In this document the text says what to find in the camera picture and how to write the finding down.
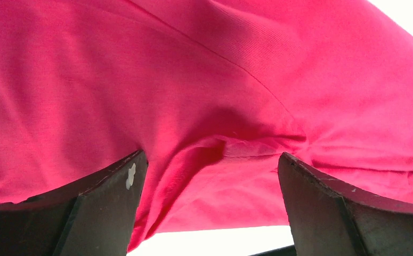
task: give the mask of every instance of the t-shirt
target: t-shirt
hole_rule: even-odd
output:
[[[135,150],[129,249],[287,224],[287,151],[413,203],[413,37],[370,3],[0,1],[0,203]]]

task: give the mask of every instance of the white background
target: white background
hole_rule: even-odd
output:
[[[370,0],[413,35],[413,0]],[[288,226],[156,234],[128,256],[247,256],[293,244]]]

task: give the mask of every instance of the white surface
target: white surface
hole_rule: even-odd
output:
[[[413,0],[370,0],[413,35]],[[293,244],[289,227],[257,227],[156,234],[128,256],[251,255]]]

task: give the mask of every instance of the pink cloth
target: pink cloth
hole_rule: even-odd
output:
[[[0,1],[0,203],[144,149],[129,249],[287,223],[284,151],[413,203],[413,37],[366,1]]]

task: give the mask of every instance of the crumpled fabric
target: crumpled fabric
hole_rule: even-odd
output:
[[[286,225],[284,151],[413,203],[413,37],[363,0],[0,1],[0,203],[138,149],[129,250]]]

